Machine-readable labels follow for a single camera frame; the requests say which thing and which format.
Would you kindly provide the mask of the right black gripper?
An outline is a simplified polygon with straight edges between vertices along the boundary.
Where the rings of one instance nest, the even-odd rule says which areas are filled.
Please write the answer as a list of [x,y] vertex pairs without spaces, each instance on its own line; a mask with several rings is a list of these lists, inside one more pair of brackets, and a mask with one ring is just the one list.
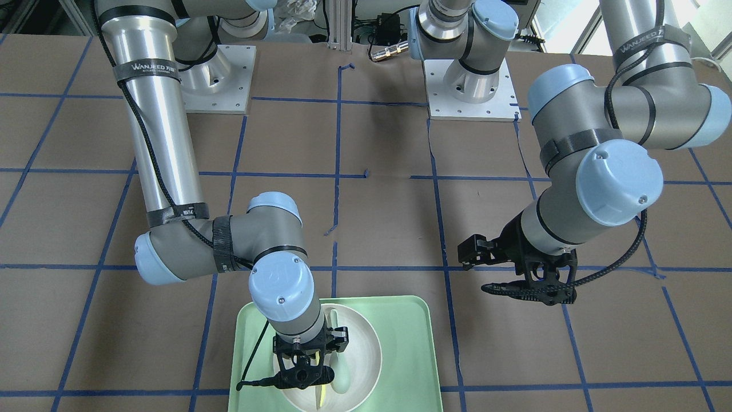
[[349,344],[347,326],[322,329],[306,343],[286,342],[280,335],[273,339],[273,351],[280,371],[274,376],[278,389],[301,389],[326,385],[335,378],[329,366],[328,352],[344,352]]

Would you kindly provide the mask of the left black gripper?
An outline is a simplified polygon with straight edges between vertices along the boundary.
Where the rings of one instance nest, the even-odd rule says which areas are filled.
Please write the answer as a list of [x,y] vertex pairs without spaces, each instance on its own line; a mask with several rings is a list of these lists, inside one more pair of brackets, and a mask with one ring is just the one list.
[[498,239],[487,240],[484,235],[471,235],[457,246],[457,258],[464,270],[480,264],[493,266],[511,261],[517,275],[523,280],[499,283],[498,292],[511,298],[542,302],[548,306],[558,303],[574,303],[575,288],[567,288],[560,281],[559,269],[569,267],[568,282],[577,274],[577,253],[570,251],[562,255],[548,255],[536,249],[524,235],[521,227],[523,215],[519,214],[504,227]]

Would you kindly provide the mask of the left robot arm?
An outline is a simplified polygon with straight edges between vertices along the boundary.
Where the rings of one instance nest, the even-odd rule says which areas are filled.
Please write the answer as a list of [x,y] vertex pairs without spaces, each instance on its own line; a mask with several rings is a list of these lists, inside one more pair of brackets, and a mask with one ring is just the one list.
[[[540,160],[552,184],[499,237],[458,246],[468,270],[512,262],[519,279],[482,286],[491,295],[546,305],[574,303],[576,287],[619,268],[638,250],[647,209],[662,193],[649,149],[697,148],[730,124],[730,97],[700,84],[690,37],[668,1],[601,1],[614,77],[596,86],[581,65],[542,73],[528,91]],[[576,279],[576,248],[640,216],[638,234],[614,263]]]

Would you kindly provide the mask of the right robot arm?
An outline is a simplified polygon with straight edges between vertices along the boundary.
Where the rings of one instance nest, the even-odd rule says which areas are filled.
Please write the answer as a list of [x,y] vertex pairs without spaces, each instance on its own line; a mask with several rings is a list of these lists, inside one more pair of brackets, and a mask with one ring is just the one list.
[[345,326],[333,326],[321,306],[304,249],[303,220],[290,196],[254,197],[246,213],[209,216],[194,160],[178,70],[217,53],[218,31],[198,58],[178,62],[176,22],[222,18],[234,37],[246,26],[267,31],[275,1],[92,1],[100,44],[135,122],[136,159],[150,230],[135,243],[136,267],[149,284],[181,283],[212,273],[249,269],[254,305],[274,329],[279,371],[236,384],[306,389],[349,386]]

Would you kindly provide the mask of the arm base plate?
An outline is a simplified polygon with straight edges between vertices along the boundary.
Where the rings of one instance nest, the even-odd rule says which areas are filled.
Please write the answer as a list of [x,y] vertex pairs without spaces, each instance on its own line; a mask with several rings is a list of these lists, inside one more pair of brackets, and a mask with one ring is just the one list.
[[423,67],[432,120],[521,119],[506,61],[489,75],[468,72],[458,60],[424,60]]
[[220,45],[215,56],[180,72],[189,114],[246,114],[253,78],[254,45]]

